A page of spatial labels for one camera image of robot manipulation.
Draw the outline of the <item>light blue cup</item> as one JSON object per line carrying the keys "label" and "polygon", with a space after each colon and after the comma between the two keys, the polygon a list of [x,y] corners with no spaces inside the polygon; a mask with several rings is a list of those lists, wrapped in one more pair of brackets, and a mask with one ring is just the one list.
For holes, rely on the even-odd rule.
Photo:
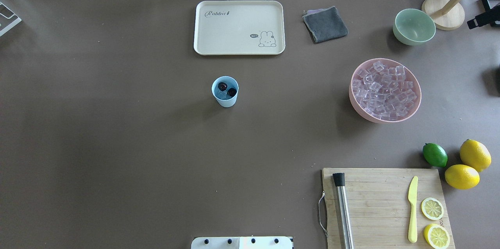
{"label": "light blue cup", "polygon": [[[227,84],[227,89],[230,89],[230,88],[236,88],[237,90],[237,94],[236,96],[232,97],[232,98],[229,98],[227,100],[220,100],[216,97],[216,91],[218,90],[218,83],[220,82],[225,82]],[[214,80],[213,84],[212,84],[212,87],[211,87],[211,92],[212,92],[212,95],[215,97],[216,101],[218,101],[218,103],[223,106],[223,107],[231,107],[233,106],[235,103],[236,103],[236,100],[237,100],[237,97],[238,97],[238,94],[239,94],[239,84],[236,82],[236,80],[230,76],[222,76],[222,77],[219,77],[217,78],[216,80]]]}

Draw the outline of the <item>wooden cutting board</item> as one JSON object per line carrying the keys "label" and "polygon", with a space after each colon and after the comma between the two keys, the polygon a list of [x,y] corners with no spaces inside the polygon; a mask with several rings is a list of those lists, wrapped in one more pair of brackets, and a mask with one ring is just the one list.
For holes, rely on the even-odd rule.
{"label": "wooden cutting board", "polygon": [[[337,221],[336,187],[332,174],[345,174],[345,192],[356,249],[428,249],[423,230],[432,221],[421,211],[423,199],[433,197],[443,205],[443,217],[435,221],[452,234],[448,211],[436,169],[420,168],[323,168],[327,248],[341,249],[341,223]],[[418,240],[407,238],[411,205],[408,188],[418,177],[416,221]]]}

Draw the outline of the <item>yellow plastic knife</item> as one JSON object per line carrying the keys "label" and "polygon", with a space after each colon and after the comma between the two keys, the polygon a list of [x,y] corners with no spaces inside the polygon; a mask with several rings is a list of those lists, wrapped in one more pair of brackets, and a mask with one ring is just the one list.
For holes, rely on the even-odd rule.
{"label": "yellow plastic knife", "polygon": [[407,238],[411,243],[416,243],[418,240],[417,218],[416,218],[417,196],[418,196],[418,177],[414,176],[409,185],[407,194],[407,199],[410,203],[410,218],[409,218]]}

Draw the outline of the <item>lemon half upper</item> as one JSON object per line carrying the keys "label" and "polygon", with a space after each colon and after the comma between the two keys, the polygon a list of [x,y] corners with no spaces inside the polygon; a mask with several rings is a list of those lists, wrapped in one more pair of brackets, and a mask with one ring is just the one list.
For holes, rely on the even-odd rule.
{"label": "lemon half upper", "polygon": [[428,224],[423,231],[426,242],[433,249],[447,249],[451,242],[449,232],[439,224]]}

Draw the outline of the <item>lemon slice lower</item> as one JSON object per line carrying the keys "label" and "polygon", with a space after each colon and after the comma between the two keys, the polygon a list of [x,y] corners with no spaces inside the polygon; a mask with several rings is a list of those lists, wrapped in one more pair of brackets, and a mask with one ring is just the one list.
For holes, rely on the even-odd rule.
{"label": "lemon slice lower", "polygon": [[420,205],[423,215],[430,220],[440,220],[444,216],[443,204],[433,197],[423,199]]}

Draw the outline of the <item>whole yellow lemon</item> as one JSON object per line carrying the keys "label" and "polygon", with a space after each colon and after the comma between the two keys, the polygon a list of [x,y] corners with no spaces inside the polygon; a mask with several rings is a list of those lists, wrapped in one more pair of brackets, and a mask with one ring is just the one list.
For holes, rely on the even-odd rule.
{"label": "whole yellow lemon", "polygon": [[473,167],[477,172],[486,170],[492,162],[486,146],[473,139],[466,139],[461,144],[459,156],[464,164]]}
{"label": "whole yellow lemon", "polygon": [[445,181],[458,190],[469,190],[479,184],[480,175],[473,167],[455,164],[445,171]]}

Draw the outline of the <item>green bowl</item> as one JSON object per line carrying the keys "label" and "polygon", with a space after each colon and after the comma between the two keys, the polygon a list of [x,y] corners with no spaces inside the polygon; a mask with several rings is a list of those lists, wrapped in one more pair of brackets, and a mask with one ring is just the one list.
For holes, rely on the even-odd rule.
{"label": "green bowl", "polygon": [[421,45],[430,41],[435,34],[434,21],[421,10],[405,9],[395,16],[393,35],[405,45]]}

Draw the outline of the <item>wooden mug tree stand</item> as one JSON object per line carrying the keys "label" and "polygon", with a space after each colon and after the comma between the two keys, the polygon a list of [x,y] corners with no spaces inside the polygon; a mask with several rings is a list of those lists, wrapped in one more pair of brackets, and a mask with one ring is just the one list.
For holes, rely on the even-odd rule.
{"label": "wooden mug tree stand", "polygon": [[424,0],[421,10],[431,17],[436,28],[455,30],[465,19],[461,0]]}

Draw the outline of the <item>grey folded cloth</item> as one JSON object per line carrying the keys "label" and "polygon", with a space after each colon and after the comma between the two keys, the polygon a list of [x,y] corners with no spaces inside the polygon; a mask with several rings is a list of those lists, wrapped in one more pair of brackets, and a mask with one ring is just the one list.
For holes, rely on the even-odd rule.
{"label": "grey folded cloth", "polygon": [[348,35],[348,28],[334,5],[326,9],[307,10],[302,19],[315,43]]}

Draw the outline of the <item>green lime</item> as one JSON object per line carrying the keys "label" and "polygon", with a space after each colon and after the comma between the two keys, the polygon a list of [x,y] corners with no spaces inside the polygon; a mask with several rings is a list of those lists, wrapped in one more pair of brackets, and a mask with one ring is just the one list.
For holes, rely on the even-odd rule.
{"label": "green lime", "polygon": [[436,143],[426,143],[423,146],[423,156],[433,167],[446,167],[448,163],[448,154]]}

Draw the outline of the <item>steel muddler black tip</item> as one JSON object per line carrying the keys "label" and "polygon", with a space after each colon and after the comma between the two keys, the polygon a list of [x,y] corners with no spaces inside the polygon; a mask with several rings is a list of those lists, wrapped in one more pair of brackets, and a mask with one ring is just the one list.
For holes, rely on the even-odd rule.
{"label": "steel muddler black tip", "polygon": [[355,243],[352,236],[348,198],[346,195],[345,174],[343,172],[332,174],[332,180],[336,187],[336,217],[339,224],[341,247],[343,249],[354,249]]}

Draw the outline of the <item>ice cube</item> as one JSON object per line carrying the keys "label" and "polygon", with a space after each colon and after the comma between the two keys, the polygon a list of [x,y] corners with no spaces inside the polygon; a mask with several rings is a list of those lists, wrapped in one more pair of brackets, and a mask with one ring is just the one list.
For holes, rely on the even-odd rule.
{"label": "ice cube", "polygon": [[227,100],[230,98],[230,96],[227,94],[227,90],[225,90],[225,91],[217,90],[216,97],[220,100]]}

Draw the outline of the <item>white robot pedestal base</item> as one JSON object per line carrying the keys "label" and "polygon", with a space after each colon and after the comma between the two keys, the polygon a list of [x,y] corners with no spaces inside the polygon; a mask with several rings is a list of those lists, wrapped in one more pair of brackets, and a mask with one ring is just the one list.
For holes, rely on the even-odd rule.
{"label": "white robot pedestal base", "polygon": [[293,249],[293,238],[288,236],[222,236],[198,237],[191,249]]}

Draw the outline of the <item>cream rabbit tray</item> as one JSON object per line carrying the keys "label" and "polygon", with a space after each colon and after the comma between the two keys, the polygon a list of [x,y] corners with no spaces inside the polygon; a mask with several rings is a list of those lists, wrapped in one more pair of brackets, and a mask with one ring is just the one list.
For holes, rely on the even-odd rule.
{"label": "cream rabbit tray", "polygon": [[277,1],[202,1],[195,9],[193,49],[200,55],[279,55],[285,47]]}

